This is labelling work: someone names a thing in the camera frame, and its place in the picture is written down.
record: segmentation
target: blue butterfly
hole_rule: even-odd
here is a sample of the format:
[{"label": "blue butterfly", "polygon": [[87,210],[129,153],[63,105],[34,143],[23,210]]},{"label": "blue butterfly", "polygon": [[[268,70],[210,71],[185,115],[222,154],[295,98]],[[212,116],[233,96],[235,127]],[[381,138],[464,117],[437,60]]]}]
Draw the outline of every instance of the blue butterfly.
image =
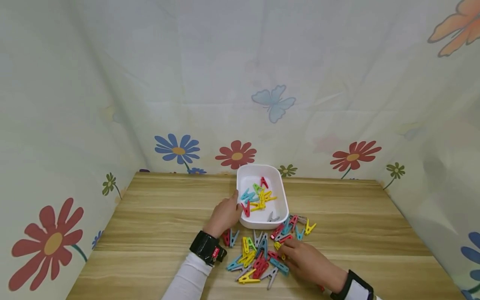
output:
[{"label": "blue butterfly", "polygon": [[282,100],[280,97],[287,88],[286,85],[277,85],[270,93],[269,90],[257,92],[252,96],[252,100],[261,105],[267,105],[268,119],[272,123],[276,123],[285,115],[286,110],[293,106],[295,98],[290,97]]}]

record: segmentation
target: left hand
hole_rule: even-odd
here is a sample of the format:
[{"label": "left hand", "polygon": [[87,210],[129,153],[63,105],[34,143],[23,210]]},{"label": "left hand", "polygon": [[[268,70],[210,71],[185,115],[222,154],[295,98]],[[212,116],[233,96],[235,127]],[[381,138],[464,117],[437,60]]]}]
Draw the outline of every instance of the left hand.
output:
[{"label": "left hand", "polygon": [[230,198],[224,198],[215,206],[203,231],[218,239],[225,230],[235,225],[243,212],[240,203],[237,204],[238,197],[239,191],[235,190]]}]

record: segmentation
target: white sleeve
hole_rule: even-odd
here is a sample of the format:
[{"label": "white sleeve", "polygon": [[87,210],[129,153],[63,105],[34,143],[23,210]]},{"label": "white sleeve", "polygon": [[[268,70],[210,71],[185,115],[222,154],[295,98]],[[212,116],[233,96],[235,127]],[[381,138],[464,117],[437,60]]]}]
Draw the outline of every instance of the white sleeve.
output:
[{"label": "white sleeve", "polygon": [[162,300],[199,300],[211,271],[212,267],[200,257],[188,254]]}]

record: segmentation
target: wooden table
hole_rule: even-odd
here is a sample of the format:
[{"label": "wooden table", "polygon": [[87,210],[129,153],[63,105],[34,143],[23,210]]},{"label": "wooden table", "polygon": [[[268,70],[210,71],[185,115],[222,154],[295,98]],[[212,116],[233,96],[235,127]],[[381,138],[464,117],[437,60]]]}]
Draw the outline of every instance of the wooden table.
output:
[{"label": "wooden table", "polygon": [[[452,280],[373,180],[284,180],[291,213],[317,223],[304,241],[363,277],[384,300],[461,300]],[[137,173],[68,299],[158,300],[213,207],[235,190],[233,176]],[[242,236],[252,236],[240,224]],[[227,261],[241,253],[228,249]],[[202,299],[329,299],[279,274],[241,285],[224,261]]]}]

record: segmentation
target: white container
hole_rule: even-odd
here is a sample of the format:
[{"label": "white container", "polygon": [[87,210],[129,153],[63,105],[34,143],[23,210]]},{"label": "white container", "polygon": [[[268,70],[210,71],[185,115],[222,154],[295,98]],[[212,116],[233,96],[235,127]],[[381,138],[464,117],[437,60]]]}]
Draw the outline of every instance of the white container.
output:
[{"label": "white container", "polygon": [[[250,229],[275,229],[283,223],[289,216],[287,197],[285,196],[285,189],[283,188],[282,177],[280,172],[272,166],[268,165],[243,165],[237,170],[237,190],[239,190],[238,203],[243,193],[249,189],[254,192],[253,184],[260,185],[260,179],[264,177],[268,184],[268,191],[272,191],[272,197],[277,197],[275,200],[266,203],[266,208],[263,210],[250,211],[250,217],[246,217],[245,212],[240,217],[240,223],[246,228]],[[280,218],[275,222],[268,222],[270,213],[273,212],[273,218],[279,216]]]}]

